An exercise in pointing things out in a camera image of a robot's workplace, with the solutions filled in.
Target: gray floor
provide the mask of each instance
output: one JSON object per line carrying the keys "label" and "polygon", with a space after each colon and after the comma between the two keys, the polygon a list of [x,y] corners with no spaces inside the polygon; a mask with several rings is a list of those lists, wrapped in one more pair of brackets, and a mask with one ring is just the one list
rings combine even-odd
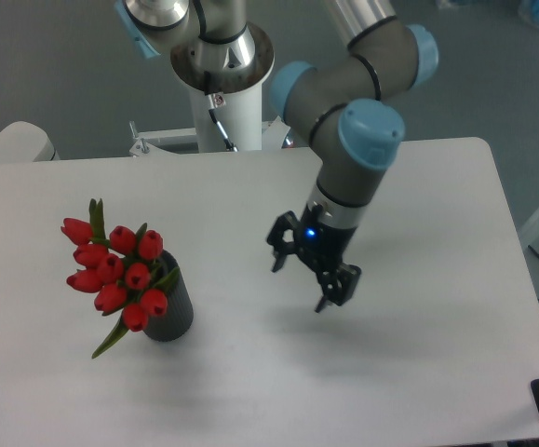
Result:
{"label": "gray floor", "polygon": [[[168,58],[141,60],[113,3],[0,0],[0,130],[34,123],[69,159],[125,156],[129,120],[140,130],[192,126]],[[441,54],[434,79],[389,102],[408,139],[486,140],[519,227],[539,205],[539,31],[518,17],[519,0],[447,10],[434,0],[393,3],[403,21],[435,35]],[[276,69],[344,56],[320,0],[249,0],[249,16],[271,36]],[[263,118],[273,117],[265,102]],[[539,263],[528,261],[539,292]]]}

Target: white table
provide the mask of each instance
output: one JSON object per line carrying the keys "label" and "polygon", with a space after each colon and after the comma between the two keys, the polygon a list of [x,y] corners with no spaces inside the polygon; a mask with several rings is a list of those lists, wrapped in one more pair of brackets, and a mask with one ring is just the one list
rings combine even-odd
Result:
{"label": "white table", "polygon": [[[352,301],[318,315],[264,239],[300,213],[308,150],[0,166],[0,445],[405,447],[539,437],[539,307],[488,145],[406,142],[345,260]],[[195,305],[158,344],[114,326],[64,217],[159,231]]]}

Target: metal cylinder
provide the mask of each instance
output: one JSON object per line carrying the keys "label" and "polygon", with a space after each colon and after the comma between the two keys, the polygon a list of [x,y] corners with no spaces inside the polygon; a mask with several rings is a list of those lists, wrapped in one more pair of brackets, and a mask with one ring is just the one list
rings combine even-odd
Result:
{"label": "metal cylinder", "polygon": [[[223,136],[209,116],[207,96],[210,93],[221,93],[225,101],[223,106],[214,109],[214,114],[238,151],[253,151],[262,147],[262,84],[273,68],[274,51],[269,36],[254,24],[249,23],[247,32],[242,35],[251,35],[253,39],[250,44],[254,53],[248,62],[252,71],[248,68],[239,71],[236,65],[230,68],[229,63],[227,69],[222,70],[220,62],[223,61],[223,57],[229,56],[229,51],[224,53],[214,51],[209,43],[190,43],[176,46],[172,50],[171,62],[174,72],[188,88],[199,152],[226,150]],[[230,44],[225,45],[226,47],[224,45],[214,47],[216,49],[230,47]],[[207,55],[209,59],[197,64],[195,63],[197,51],[203,47],[209,51]],[[214,54],[223,56],[211,57]],[[218,68],[217,72],[212,69],[214,66]],[[208,75],[204,75],[201,68],[211,71],[207,72]]]}
{"label": "metal cylinder", "polygon": [[345,44],[379,21],[396,15],[388,0],[324,0],[324,3]]}
{"label": "metal cylinder", "polygon": [[125,5],[136,22],[160,30],[176,26],[188,11],[188,0],[126,0]]}
{"label": "metal cylinder", "polygon": [[366,206],[346,207],[341,203],[333,201],[323,193],[318,184],[315,183],[313,191],[306,202],[306,207],[312,210],[315,206],[321,206],[323,212],[318,216],[317,221],[325,224],[329,228],[339,230],[349,230],[360,225],[362,216],[366,211]]}
{"label": "metal cylinder", "polygon": [[200,37],[220,44],[234,40],[247,25],[246,0],[201,0],[205,14]]}
{"label": "metal cylinder", "polygon": [[196,39],[190,54],[193,68],[201,74],[229,77],[254,70],[255,45],[248,27],[236,40],[225,44]]}

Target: robotic arm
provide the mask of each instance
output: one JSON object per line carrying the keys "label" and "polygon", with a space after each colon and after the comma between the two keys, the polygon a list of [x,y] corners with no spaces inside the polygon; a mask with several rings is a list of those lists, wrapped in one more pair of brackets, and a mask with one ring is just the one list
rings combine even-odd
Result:
{"label": "robotic arm", "polygon": [[169,54],[186,86],[199,152],[261,148],[261,84],[274,51],[246,0],[117,0],[145,57]]}
{"label": "robotic arm", "polygon": [[322,72],[293,62],[271,87],[275,108],[323,165],[300,221],[288,211],[267,237],[274,272],[290,254],[315,272],[323,292],[317,312],[352,298],[361,270],[344,263],[344,251],[404,138],[403,120],[379,100],[420,84],[438,66],[432,35],[405,27],[388,1],[325,2],[347,59]]}
{"label": "robotic arm", "polygon": [[[246,101],[230,100],[232,112],[224,114],[223,124],[215,114],[218,107],[226,109],[224,94],[259,85],[273,66],[269,39],[246,20],[246,1],[118,2],[125,24],[134,22],[155,50],[169,52],[177,76],[204,100],[191,95],[194,109],[199,102],[209,112],[197,121],[204,114],[194,110],[199,147],[217,147],[223,140],[230,149],[236,145],[229,136],[236,135],[238,147],[246,149],[254,138],[241,135],[251,129],[258,130],[259,142],[248,146],[260,147],[260,107],[255,115]],[[422,26],[404,26],[388,0],[324,2],[348,57],[323,71],[293,62],[271,87],[273,105],[323,165],[301,219],[292,211],[282,214],[267,237],[274,272],[290,254],[315,272],[323,293],[317,312],[352,298],[361,270],[344,263],[344,252],[404,138],[403,120],[380,100],[424,82],[438,66],[432,35]],[[133,38],[145,45],[139,34]],[[284,239],[289,231],[291,242]]]}

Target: gray robot arm segment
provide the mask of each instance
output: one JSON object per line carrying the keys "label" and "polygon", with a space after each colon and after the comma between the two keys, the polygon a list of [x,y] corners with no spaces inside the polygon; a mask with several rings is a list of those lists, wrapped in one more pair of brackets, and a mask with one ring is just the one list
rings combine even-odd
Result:
{"label": "gray robot arm segment", "polygon": [[201,39],[210,43],[224,43],[243,33],[247,26],[246,0],[192,0],[198,3],[199,19],[205,18]]}
{"label": "gray robot arm segment", "polygon": [[[344,263],[344,251],[405,134],[401,117],[379,100],[420,84],[438,65],[432,35],[402,25],[389,2],[326,2],[348,57],[321,71],[293,62],[271,88],[284,121],[323,161],[300,221],[289,211],[267,237],[274,272],[294,253],[315,272],[323,291],[317,312],[343,305],[354,293],[361,270]],[[286,243],[289,230],[293,241]]]}

